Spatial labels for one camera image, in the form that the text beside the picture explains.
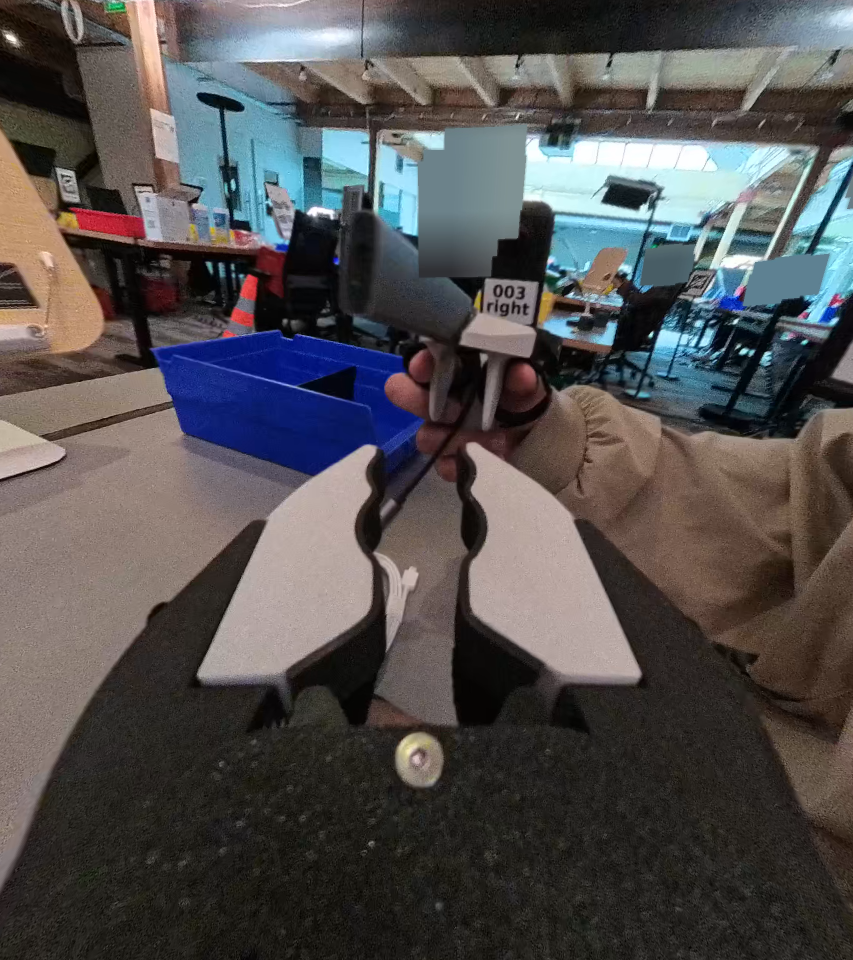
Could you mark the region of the black office chair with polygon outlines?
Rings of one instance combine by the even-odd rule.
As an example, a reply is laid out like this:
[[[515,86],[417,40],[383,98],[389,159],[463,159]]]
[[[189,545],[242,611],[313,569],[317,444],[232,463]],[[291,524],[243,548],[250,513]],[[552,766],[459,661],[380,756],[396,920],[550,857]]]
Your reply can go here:
[[[340,316],[336,219],[295,210],[282,271],[285,319],[291,330],[315,337],[323,317]]]

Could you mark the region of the black light on stand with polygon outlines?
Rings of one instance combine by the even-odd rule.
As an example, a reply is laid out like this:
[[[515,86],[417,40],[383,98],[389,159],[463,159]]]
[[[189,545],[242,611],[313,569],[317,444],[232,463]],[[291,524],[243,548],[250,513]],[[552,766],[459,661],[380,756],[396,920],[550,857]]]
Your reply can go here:
[[[649,180],[610,175],[603,184],[602,205],[618,210],[647,210],[647,221],[633,266],[628,271],[621,268],[615,275],[616,282],[613,283],[613,286],[617,294],[623,294],[624,283],[631,289],[640,289],[637,286],[637,281],[640,278],[640,269],[648,250],[653,221],[662,196],[663,187]],[[617,384],[631,393],[634,400],[648,402],[652,398],[652,390],[656,385],[655,379],[649,377],[648,366],[639,367],[630,361],[620,344],[627,335],[625,325],[629,320],[630,316],[626,314],[617,321],[617,333],[613,339],[612,353],[601,365],[598,382],[603,383],[605,381],[605,371],[607,367],[612,365],[617,373]]]

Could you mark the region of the black-legged wooden table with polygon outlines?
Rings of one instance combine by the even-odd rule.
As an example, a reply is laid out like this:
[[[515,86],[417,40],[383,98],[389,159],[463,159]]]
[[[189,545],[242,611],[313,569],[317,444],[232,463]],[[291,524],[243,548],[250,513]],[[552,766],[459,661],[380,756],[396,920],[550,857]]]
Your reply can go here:
[[[256,266],[259,250],[253,247],[200,243],[174,243],[138,239],[118,234],[58,225],[60,235],[74,250],[97,251],[101,254],[108,280],[111,303],[116,310],[126,307],[132,325],[134,353],[121,353],[116,361],[138,369],[155,369],[154,343],[149,326],[150,313],[139,268],[152,259],[166,257],[172,261],[205,262],[224,267],[221,291],[230,292],[241,268]]]

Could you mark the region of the orange traffic cone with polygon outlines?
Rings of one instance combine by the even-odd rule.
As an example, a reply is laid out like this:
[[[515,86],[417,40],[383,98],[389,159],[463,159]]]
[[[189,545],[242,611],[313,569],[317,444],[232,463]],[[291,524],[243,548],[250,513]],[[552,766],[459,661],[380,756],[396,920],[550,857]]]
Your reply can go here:
[[[256,332],[258,285],[257,274],[254,271],[247,273],[222,333],[224,339],[238,338]]]

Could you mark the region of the person's right hand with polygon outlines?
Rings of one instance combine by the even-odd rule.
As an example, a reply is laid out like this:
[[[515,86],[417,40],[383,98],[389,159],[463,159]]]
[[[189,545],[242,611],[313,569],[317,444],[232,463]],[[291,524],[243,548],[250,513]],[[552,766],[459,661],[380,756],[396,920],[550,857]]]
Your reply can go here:
[[[468,391],[451,393],[443,414],[433,417],[430,412],[430,385],[434,359],[427,350],[420,350],[410,360],[406,371],[391,375],[385,383],[385,396],[396,408],[420,419],[417,448],[433,461],[437,474],[447,482],[457,480],[460,451],[477,444],[494,456],[508,460],[532,431],[534,423],[507,426],[497,421],[489,431],[467,429],[462,423],[457,431],[453,426],[461,416],[462,402]],[[503,380],[497,412],[501,415],[527,414],[536,410],[548,397],[548,388],[533,366],[516,361],[508,367]]]

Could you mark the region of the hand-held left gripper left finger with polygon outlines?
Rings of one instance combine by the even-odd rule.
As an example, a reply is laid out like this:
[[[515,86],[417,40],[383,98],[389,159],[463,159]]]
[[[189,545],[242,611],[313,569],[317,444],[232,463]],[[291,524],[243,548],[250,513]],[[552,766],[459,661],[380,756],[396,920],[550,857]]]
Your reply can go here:
[[[367,444],[292,491],[265,519],[196,673],[201,688],[271,690],[290,712],[326,689],[367,722],[385,660],[385,454]]]

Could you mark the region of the small red storage bin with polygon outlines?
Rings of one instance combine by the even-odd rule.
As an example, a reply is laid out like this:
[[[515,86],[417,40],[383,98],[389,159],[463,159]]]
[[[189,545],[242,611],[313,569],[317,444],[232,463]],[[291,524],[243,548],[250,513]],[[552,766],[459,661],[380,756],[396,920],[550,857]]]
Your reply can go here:
[[[80,231],[134,241],[145,239],[145,224],[141,217],[82,207],[72,207],[69,212],[73,214]]]

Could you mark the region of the blue storage bin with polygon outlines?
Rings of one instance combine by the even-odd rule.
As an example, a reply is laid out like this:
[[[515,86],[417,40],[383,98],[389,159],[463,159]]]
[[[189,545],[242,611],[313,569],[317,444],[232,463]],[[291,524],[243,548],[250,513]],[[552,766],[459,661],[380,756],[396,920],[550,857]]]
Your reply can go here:
[[[181,431],[290,470],[314,475],[374,446],[396,472],[417,451],[422,420],[395,407],[385,383],[399,355],[273,330],[154,349]],[[354,401],[300,384],[357,367]]]

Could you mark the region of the grey USB hub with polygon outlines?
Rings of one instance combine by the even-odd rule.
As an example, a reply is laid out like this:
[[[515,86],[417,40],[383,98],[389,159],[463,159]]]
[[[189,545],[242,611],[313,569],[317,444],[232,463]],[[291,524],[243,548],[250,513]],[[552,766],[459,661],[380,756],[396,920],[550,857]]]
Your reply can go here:
[[[458,408],[440,452],[457,436],[481,392],[481,349],[467,338],[480,314],[445,277],[421,277],[419,251],[371,210],[348,217],[341,232],[339,301],[348,314],[419,338],[433,358],[428,418],[440,422],[449,401]]]

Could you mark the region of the person's right forearm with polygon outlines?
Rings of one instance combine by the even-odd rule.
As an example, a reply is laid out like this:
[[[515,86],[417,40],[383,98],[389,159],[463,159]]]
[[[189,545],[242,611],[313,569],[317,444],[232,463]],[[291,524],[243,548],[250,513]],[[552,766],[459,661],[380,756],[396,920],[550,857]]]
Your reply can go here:
[[[756,684],[853,721],[853,408],[796,438],[686,434],[594,388],[554,395],[511,465],[598,529]]]

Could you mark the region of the black floor lamp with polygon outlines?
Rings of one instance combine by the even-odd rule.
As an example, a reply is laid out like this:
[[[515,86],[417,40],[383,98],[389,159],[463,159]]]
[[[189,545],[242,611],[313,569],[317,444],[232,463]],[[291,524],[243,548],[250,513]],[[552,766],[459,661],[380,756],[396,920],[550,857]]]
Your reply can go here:
[[[201,90],[196,94],[197,101],[217,112],[221,161],[219,164],[222,188],[226,209],[228,211],[228,226],[231,230],[236,227],[238,198],[240,196],[239,168],[233,162],[230,153],[230,142],[227,128],[227,114],[243,114],[245,105],[234,97],[210,90]]]

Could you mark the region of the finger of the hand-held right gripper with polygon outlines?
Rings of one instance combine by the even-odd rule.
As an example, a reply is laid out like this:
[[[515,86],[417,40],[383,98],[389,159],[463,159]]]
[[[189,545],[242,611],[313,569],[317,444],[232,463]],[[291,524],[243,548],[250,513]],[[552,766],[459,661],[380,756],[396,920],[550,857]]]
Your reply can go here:
[[[460,347],[482,354],[529,359],[537,327],[493,314],[474,314],[460,332]]]

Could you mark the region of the grey desk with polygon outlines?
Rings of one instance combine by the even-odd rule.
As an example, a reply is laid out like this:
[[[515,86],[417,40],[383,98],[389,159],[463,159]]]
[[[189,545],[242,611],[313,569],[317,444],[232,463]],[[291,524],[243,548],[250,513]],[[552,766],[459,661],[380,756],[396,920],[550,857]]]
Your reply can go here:
[[[156,606],[307,476],[187,437],[157,370],[0,397],[64,450],[0,482],[0,883],[73,725]]]

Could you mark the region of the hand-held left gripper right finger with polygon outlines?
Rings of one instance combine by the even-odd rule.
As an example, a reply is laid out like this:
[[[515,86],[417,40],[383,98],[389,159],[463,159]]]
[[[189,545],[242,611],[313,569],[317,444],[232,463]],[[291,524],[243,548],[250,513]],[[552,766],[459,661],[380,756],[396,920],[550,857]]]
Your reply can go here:
[[[641,666],[573,515],[474,442],[461,451],[457,493],[458,724],[493,724],[519,690],[552,717],[568,690],[636,688]]]

